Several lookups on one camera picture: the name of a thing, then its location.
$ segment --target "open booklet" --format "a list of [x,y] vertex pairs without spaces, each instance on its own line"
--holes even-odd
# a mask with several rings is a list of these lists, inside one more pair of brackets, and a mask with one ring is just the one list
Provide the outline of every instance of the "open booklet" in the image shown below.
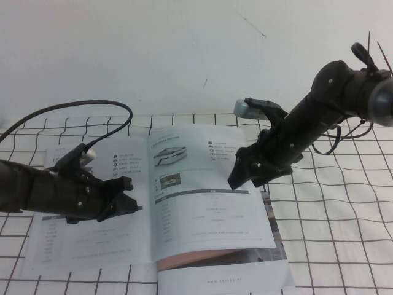
[[[23,273],[138,264],[203,250],[276,247],[259,190],[250,181],[234,191],[227,183],[236,151],[245,145],[240,129],[205,125],[97,143],[93,149],[98,156],[85,168],[101,179],[132,177],[134,190],[126,193],[140,210],[77,225],[66,224],[64,216],[36,213]],[[74,146],[49,150],[45,166],[53,166]],[[200,255],[198,259],[215,254]]]

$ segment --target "wire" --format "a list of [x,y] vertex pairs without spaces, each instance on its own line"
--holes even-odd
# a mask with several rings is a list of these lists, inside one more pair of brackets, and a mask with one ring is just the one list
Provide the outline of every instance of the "wire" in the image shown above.
[[335,141],[334,141],[334,143],[333,143],[333,146],[329,149],[329,151],[328,151],[328,152],[325,152],[325,153],[321,153],[320,151],[317,150],[317,148],[315,147],[315,145],[312,144],[312,147],[313,147],[314,151],[315,151],[317,154],[320,154],[320,155],[330,155],[330,154],[337,148],[339,142],[341,142],[341,141],[343,141],[343,140],[353,140],[353,139],[355,139],[355,138],[360,138],[360,137],[365,136],[367,133],[369,133],[369,132],[372,130],[372,128],[373,128],[373,126],[374,126],[374,122],[370,122],[370,126],[369,126],[369,127],[367,128],[367,130],[364,131],[363,133],[358,134],[358,135],[352,135],[352,136],[350,136],[356,129],[358,129],[358,128],[359,128],[361,125],[363,125],[364,123],[365,123],[364,120],[360,120],[360,123],[358,124],[358,126],[356,126],[355,128],[353,128],[352,130],[350,130],[345,136],[341,136],[341,127],[340,127],[340,126],[337,126],[337,134],[336,134],[336,135],[328,135],[328,134],[323,134],[323,135],[322,135],[322,136],[324,136],[324,137],[329,137],[329,138],[334,138],[334,139],[335,139]]
[[[356,129],[358,129],[361,125],[363,125],[363,124],[360,123],[360,124],[359,124],[358,126],[356,126],[354,129],[352,129],[347,135],[352,134],[352,132],[355,131]],[[374,126],[374,123],[371,122],[371,123],[370,123],[370,126],[369,126],[369,127],[367,128],[367,130],[364,131],[363,133],[361,133],[361,134],[359,134],[359,135],[353,135],[353,136],[347,136],[347,135],[345,135],[345,136],[341,137],[341,140],[354,140],[354,139],[356,139],[356,138],[363,137],[363,136],[365,136],[367,133],[369,133],[369,132],[372,130],[373,126]],[[329,137],[329,138],[336,138],[336,135],[323,134],[322,136],[324,136],[324,137]]]
[[338,143],[340,142],[340,138],[341,138],[341,126],[337,126],[337,134],[336,134],[336,136],[334,136],[334,137],[335,137],[335,141],[334,141],[334,143],[333,143],[333,146],[332,146],[327,152],[320,152],[320,151],[318,151],[314,144],[312,144],[311,146],[313,147],[314,151],[315,151],[317,154],[320,154],[320,155],[330,155],[330,154],[337,148]]
[[120,127],[116,128],[115,130],[97,138],[96,140],[91,141],[90,143],[88,143],[86,145],[86,151],[89,150],[92,146],[94,146],[97,142],[99,142],[100,140],[103,140],[104,138],[107,138],[108,136],[111,136],[112,134],[120,131],[121,129],[123,129],[124,127],[126,127],[132,120],[133,118],[133,112],[130,109],[129,106],[123,104],[123,103],[119,103],[117,101],[111,101],[111,100],[85,100],[85,101],[74,101],[72,103],[62,103],[62,104],[56,104],[54,106],[49,106],[47,108],[44,109],[40,109],[39,111],[33,112],[30,115],[27,115],[26,117],[20,119],[18,122],[16,122],[15,124],[13,124],[13,126],[11,126],[10,128],[8,128],[1,136],[0,136],[0,143],[8,136],[10,135],[15,129],[17,129],[20,125],[22,125],[23,123],[29,121],[30,119],[41,115],[45,112],[50,112],[50,111],[54,111],[56,109],[63,109],[63,108],[70,108],[71,106],[85,106],[88,104],[109,104],[109,105],[113,105],[113,106],[120,106],[123,109],[126,109],[130,115],[128,116],[128,119],[126,120],[126,122],[121,125]]

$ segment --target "black cable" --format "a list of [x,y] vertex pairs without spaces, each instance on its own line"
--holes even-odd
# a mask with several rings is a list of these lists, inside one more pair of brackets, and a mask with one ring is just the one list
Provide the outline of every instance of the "black cable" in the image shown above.
[[99,142],[100,140],[103,140],[104,138],[107,138],[108,136],[111,136],[112,134],[120,131],[121,129],[123,129],[124,127],[127,126],[128,123],[131,122],[132,118],[133,118],[133,112],[130,109],[129,106],[123,104],[123,103],[119,103],[117,101],[111,101],[111,100],[85,100],[85,101],[74,101],[72,103],[62,103],[62,104],[56,104],[54,106],[49,106],[47,108],[44,109],[40,109],[39,111],[33,112],[30,115],[27,115],[26,117],[20,119],[18,122],[16,122],[15,124],[13,124],[13,126],[11,126],[10,128],[8,128],[1,136],[0,136],[0,143],[4,140],[4,138],[6,138],[8,135],[10,135],[15,129],[17,129],[20,125],[22,125],[23,123],[27,122],[28,120],[41,115],[45,112],[50,112],[50,111],[54,111],[56,109],[63,109],[63,108],[70,108],[71,106],[85,106],[88,104],[109,104],[109,105],[113,105],[113,106],[120,106],[121,108],[126,109],[130,115],[128,116],[127,121],[121,125],[120,127],[116,128],[115,130],[97,138],[96,140],[91,141],[90,143],[88,143],[86,145],[87,150],[90,149],[92,146],[94,146],[97,142]]
[[314,151],[317,154],[330,155],[337,148],[338,143],[340,142],[340,139],[341,139],[341,126],[337,126],[337,134],[334,137],[335,137],[335,141],[333,143],[333,146],[327,152],[320,152],[320,151],[318,151],[314,144],[312,144],[311,146],[313,147]]
[[[360,121],[360,124],[358,125],[358,126],[356,126],[354,129],[352,129],[348,134],[351,134],[353,131],[355,131],[356,129],[358,129],[361,125],[363,125],[364,123],[362,123],[362,121]],[[373,128],[373,126],[374,126],[374,123],[373,122],[371,122],[370,123],[370,126],[367,128],[367,130],[366,131],[364,131],[363,133],[361,133],[361,134],[359,134],[359,135],[353,135],[353,136],[343,136],[343,137],[341,137],[341,140],[354,140],[354,139],[356,139],[356,138],[360,138],[360,137],[363,137],[363,136],[365,136],[367,133],[369,133],[371,130],[372,130],[372,128]],[[322,136],[324,136],[324,137],[329,137],[329,138],[336,138],[336,135],[329,135],[329,134],[323,134]]]
[[313,149],[315,150],[315,152],[317,154],[329,155],[337,148],[338,143],[341,142],[342,140],[351,140],[351,139],[359,138],[359,137],[365,136],[367,133],[369,133],[372,130],[373,126],[374,126],[373,122],[370,123],[370,126],[363,133],[361,133],[359,135],[352,135],[352,136],[350,136],[350,134],[352,134],[356,129],[358,129],[364,123],[365,123],[365,121],[361,120],[360,123],[358,124],[358,126],[353,128],[352,130],[350,130],[345,136],[341,136],[341,127],[340,126],[337,126],[337,134],[336,135],[323,134],[322,136],[324,136],[324,137],[329,137],[329,138],[334,138],[335,139],[332,148],[328,152],[326,152],[326,153],[321,153],[320,151],[318,151],[314,144],[312,144],[312,147],[313,147]]

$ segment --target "robotic arm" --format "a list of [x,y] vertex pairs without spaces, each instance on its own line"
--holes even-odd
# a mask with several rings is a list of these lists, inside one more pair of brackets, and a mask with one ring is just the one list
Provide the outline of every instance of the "robotic arm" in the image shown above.
[[[379,70],[359,43],[351,49],[367,69],[354,71],[343,61],[325,65],[315,77],[309,94],[289,114],[269,101],[246,98],[236,103],[235,115],[267,118],[271,128],[262,130],[256,143],[236,153],[235,166],[228,179],[232,189],[248,180],[259,187],[291,174],[291,165],[303,158],[302,152],[347,118],[359,117],[382,126],[393,125],[391,72]],[[338,127],[335,145],[341,138],[340,130]]]

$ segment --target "black grid line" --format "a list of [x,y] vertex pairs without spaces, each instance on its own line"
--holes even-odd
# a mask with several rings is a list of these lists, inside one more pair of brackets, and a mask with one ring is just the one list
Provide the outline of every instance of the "black grid line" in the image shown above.
[[130,269],[128,271],[128,279],[127,279],[127,286],[125,287],[125,295],[128,294],[128,286],[130,285],[130,277],[131,277],[131,268],[132,268],[132,265],[130,265]]
[[[32,281],[32,282],[56,282],[56,283],[97,283],[97,281],[82,281],[82,280],[49,280],[49,279],[33,279],[33,278],[0,278],[0,281]],[[140,284],[140,285],[156,285],[156,281],[99,281],[103,284]]]
[[64,123],[64,130],[63,130],[63,132],[61,132],[60,135],[59,135],[59,144],[60,144],[60,142],[61,142],[61,136],[67,131],[67,122],[68,122],[68,119],[69,119],[69,118],[66,118],[66,122]]
[[38,281],[37,281],[36,289],[34,290],[34,295],[36,295],[36,294],[37,294],[37,290],[38,290],[38,284],[39,284],[40,280],[41,280],[41,276],[39,276],[39,277],[38,277]]
[[109,120],[106,122],[106,133],[109,133],[109,122],[112,120],[112,117],[109,117]]
[[71,272],[68,275],[68,279],[66,280],[66,289],[64,290],[64,295],[67,294],[67,290],[68,290],[68,285],[69,285],[69,279],[71,278]]
[[150,117],[150,128],[149,128],[149,135],[152,134],[152,128],[153,128],[153,116]]
[[[22,253],[23,245],[24,245],[25,242],[26,242],[27,233],[29,232],[32,223],[33,223],[33,219],[31,218],[29,227],[28,227],[27,232],[26,232],[26,236],[25,236],[25,238],[23,239],[22,246],[20,247],[18,256],[20,256],[20,253]],[[13,269],[12,269],[12,271],[11,271],[10,279],[12,278],[12,275],[14,274],[15,269],[17,268],[18,261],[19,261],[19,258],[17,258],[16,261],[15,261],[14,267],[13,267]],[[4,295],[6,295],[9,285],[10,285],[10,280],[7,281],[7,286],[6,286],[5,290],[4,290]]]
[[[315,161],[314,161],[314,156],[313,156],[313,154],[311,154],[311,159],[313,160],[313,167],[315,168]],[[330,236],[331,236],[331,238],[332,238],[333,247],[334,247],[334,252],[335,252],[335,254],[336,254],[338,270],[340,271],[340,277],[341,277],[341,281],[342,281],[342,283],[343,283],[344,293],[345,293],[345,295],[346,295],[347,292],[346,292],[346,289],[345,289],[345,282],[344,282],[343,271],[342,271],[342,269],[341,269],[340,260],[339,260],[339,258],[338,258],[338,254],[337,254],[337,247],[336,247],[336,243],[335,243],[335,241],[334,241],[332,226],[331,226],[330,221],[329,221],[329,213],[327,212],[327,208],[326,208],[324,190],[322,189],[322,186],[321,186],[321,184],[320,184],[320,182],[319,182],[318,174],[317,174],[316,169],[314,169],[314,174],[315,174],[315,177],[316,177],[316,179],[317,179],[317,181],[318,181],[319,190],[321,191],[322,200],[323,200],[324,209],[325,209],[325,214],[326,214],[326,218],[327,218],[327,225],[329,226],[329,232],[330,232]]]
[[36,155],[36,152],[37,152],[37,148],[38,148],[38,136],[39,136],[39,134],[40,134],[41,132],[43,132],[43,131],[45,130],[45,127],[47,126],[47,121],[48,121],[48,118],[46,118],[45,121],[44,121],[44,127],[43,127],[43,129],[37,132],[37,135],[36,135],[36,147],[34,148],[33,155],[31,156],[31,159],[30,159],[30,161],[29,161],[29,166],[31,165],[31,162],[33,161],[34,156]]
[[98,283],[100,282],[99,278],[101,277],[101,272],[102,271],[103,271],[103,269],[99,269],[98,278],[97,278],[97,284],[96,284],[96,291],[94,292],[94,295],[97,295]]
[[[376,137],[375,137],[375,139],[376,139],[376,142],[378,143],[379,148],[381,149],[381,146],[379,145],[378,139],[377,139]],[[361,166],[362,166],[362,168],[363,168],[363,172],[364,172],[364,174],[365,174],[365,176],[366,176],[366,179],[367,179],[367,181],[368,181],[368,184],[369,184],[370,186],[372,186],[372,184],[371,184],[371,182],[370,182],[370,179],[368,178],[368,175],[367,175],[367,173],[366,173],[366,171],[365,171],[362,157],[361,157],[360,154],[359,154],[359,150],[358,150],[357,145],[356,145],[356,143],[355,143],[354,140],[353,140],[353,143],[354,143],[354,145],[355,145],[355,149],[356,149],[357,155],[358,155],[358,157],[359,157],[360,164],[361,164]],[[388,229],[387,229],[387,227],[386,227],[385,220],[384,220],[384,218],[383,218],[383,214],[382,214],[382,211],[381,211],[381,205],[379,204],[378,196],[377,196],[377,194],[376,194],[376,192],[375,192],[374,190],[373,190],[373,192],[374,192],[374,196],[375,196],[375,199],[376,199],[376,204],[377,204],[377,206],[378,206],[379,214],[381,215],[382,223],[383,223],[383,225],[384,225],[384,227],[385,227],[385,230],[386,230],[387,234],[390,236],[390,238],[391,238],[391,240],[392,240],[392,242],[393,242],[392,235],[391,235],[391,233],[388,231]]]
[[85,134],[83,134],[82,135],[82,140],[81,141],[83,141],[84,139],[85,139],[85,136],[86,136],[86,134],[87,134],[87,127],[88,127],[88,121],[90,120],[90,117],[89,118],[87,118],[87,120],[86,120],[86,124],[85,124],[85,127],[86,127],[86,130],[85,130]]
[[[336,163],[337,163],[338,168],[340,169],[341,177],[343,178],[346,197],[347,197],[348,201],[351,202],[351,199],[349,198],[349,194],[348,194],[348,189],[347,189],[347,187],[346,187],[346,185],[345,185],[346,182],[345,182],[345,177],[344,177],[343,170],[341,169],[341,166],[340,166],[340,164],[339,164],[338,161],[337,161],[337,157],[336,157],[336,154],[334,153],[334,151],[332,152],[332,154],[333,154],[333,156],[334,156],[334,159],[335,159],[335,161],[336,161]],[[362,241],[362,246],[363,246],[364,254],[365,254],[365,257],[366,257],[366,260],[367,260],[367,263],[368,263],[368,267],[369,267],[369,269],[370,269],[370,274],[371,274],[371,277],[372,277],[372,280],[373,280],[375,292],[376,292],[377,295],[378,295],[379,292],[378,292],[378,289],[377,289],[377,287],[376,287],[375,278],[374,278],[374,273],[373,273],[373,270],[372,270],[372,267],[371,267],[371,264],[370,264],[370,260],[369,260],[369,258],[368,258],[367,250],[366,250],[366,247],[365,247],[365,244],[364,244],[362,229],[360,228],[360,222],[359,222],[359,219],[358,219],[358,217],[357,217],[357,213],[356,213],[356,210],[355,210],[353,204],[350,203],[350,206],[351,206],[351,208],[352,208],[352,210],[353,210],[353,212],[354,212],[354,214],[355,214],[355,217],[356,217],[356,223],[357,223],[357,228],[358,228],[358,230],[359,230],[360,240]]]
[[[294,182],[294,176],[291,174],[290,177],[292,178],[292,182]],[[295,200],[297,200],[297,194],[296,194],[295,185],[293,184],[292,187],[293,187],[293,189],[294,189]],[[299,204],[298,204],[298,203],[296,203],[296,207],[297,207],[297,213],[298,213],[299,219],[300,219],[300,218],[301,218],[301,215],[300,215],[300,209],[299,209]],[[312,289],[313,289],[313,294],[315,295],[314,282],[313,282],[313,275],[312,275],[312,273],[311,273],[311,266],[310,266],[310,264],[309,264],[309,256],[308,256],[308,250],[307,250],[307,243],[306,243],[305,231],[304,231],[304,229],[303,229],[303,223],[302,223],[301,220],[300,220],[300,228],[301,228],[301,230],[302,230],[303,243],[304,243],[304,246],[305,246],[306,257],[307,257],[307,261],[308,261],[307,265],[308,265],[309,279],[310,279],[310,282],[311,282],[311,287],[312,287]]]
[[393,221],[377,221],[377,220],[371,220],[371,219],[367,219],[367,218],[344,218],[344,219],[298,219],[298,218],[276,218],[276,220],[280,220],[280,221],[315,221],[315,222],[319,222],[319,221],[356,221],[356,220],[364,220],[364,221],[370,221],[370,222],[375,222],[375,223],[393,223]]

